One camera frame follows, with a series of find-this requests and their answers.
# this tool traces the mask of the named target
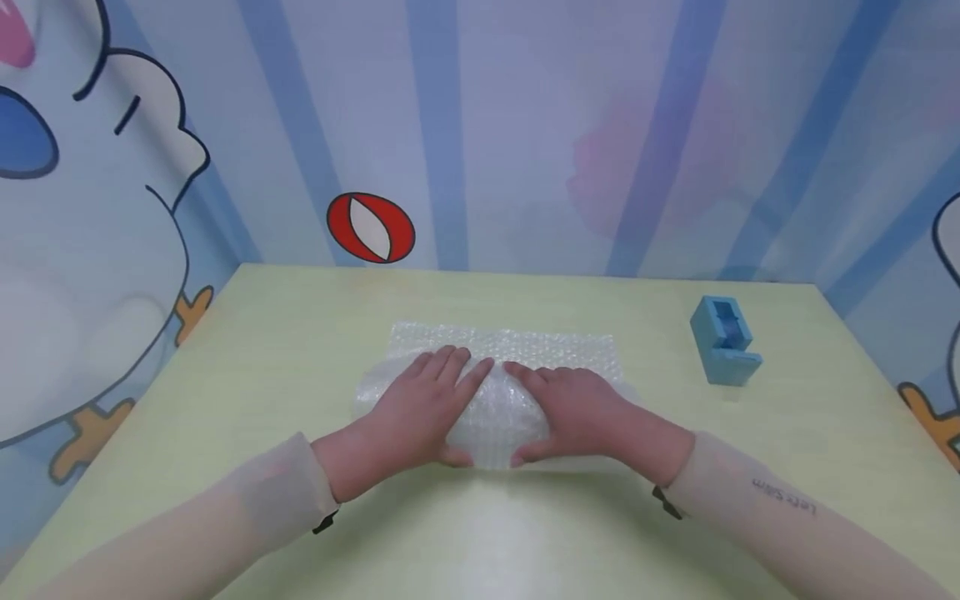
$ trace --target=forearm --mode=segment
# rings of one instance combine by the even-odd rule
[[[758,461],[648,415],[635,419],[637,430],[653,435],[650,448],[624,444],[624,462],[646,469],[637,472],[664,486],[677,508],[747,549],[801,598],[953,598],[883,541]],[[651,470],[656,454],[668,465]]]
[[[333,505],[323,471],[298,435],[93,550],[33,597],[211,598],[260,557],[319,525]]]

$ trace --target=hand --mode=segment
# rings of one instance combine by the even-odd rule
[[[366,416],[313,443],[338,502],[410,468],[473,465],[463,449],[446,443],[493,367],[493,359],[484,359],[457,383],[469,358],[469,350],[453,346],[421,354]]]
[[[669,486],[693,451],[690,431],[627,401],[587,369],[503,369],[530,392],[550,424],[546,440],[521,446],[513,467],[556,456],[609,456],[658,486]]]
[[[587,369],[532,371],[514,362],[503,369],[530,392],[550,424],[550,437],[521,446],[511,466],[557,456],[612,456],[611,424],[635,406],[606,379]]]

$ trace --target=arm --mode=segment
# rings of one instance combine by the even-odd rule
[[[83,556],[35,600],[212,598],[337,503],[302,434]]]
[[[953,598],[890,546],[706,433],[693,434],[620,397],[585,371],[505,365],[543,408],[547,440],[515,465],[551,456],[610,456],[665,489],[685,513],[751,552],[801,598]]]
[[[208,490],[93,550],[33,600],[202,600],[383,479],[471,464],[445,439],[491,360],[458,383],[465,348],[420,356],[364,418],[310,444],[302,434]]]

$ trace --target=bubble wrap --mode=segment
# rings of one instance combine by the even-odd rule
[[[624,397],[637,402],[633,387],[623,381],[613,337],[609,335],[551,334],[509,329],[492,331],[450,325],[398,323],[391,334],[387,360],[367,372],[357,387],[354,418],[359,419],[369,413],[394,379],[419,354],[448,344],[467,347],[474,356],[461,375],[487,356],[497,361],[447,437],[450,444],[467,450],[478,468],[509,468],[510,457],[518,447],[542,440],[549,434],[543,411],[527,391],[503,371],[502,361],[517,361],[533,369],[590,369],[603,375]],[[558,458],[524,468],[627,470],[616,461],[604,457]]]

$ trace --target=left hand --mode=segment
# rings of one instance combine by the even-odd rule
[[[410,468],[472,466],[469,454],[446,443],[493,367],[486,358],[458,383],[469,358],[468,349],[453,346],[421,354],[365,417],[313,443],[338,502]]]

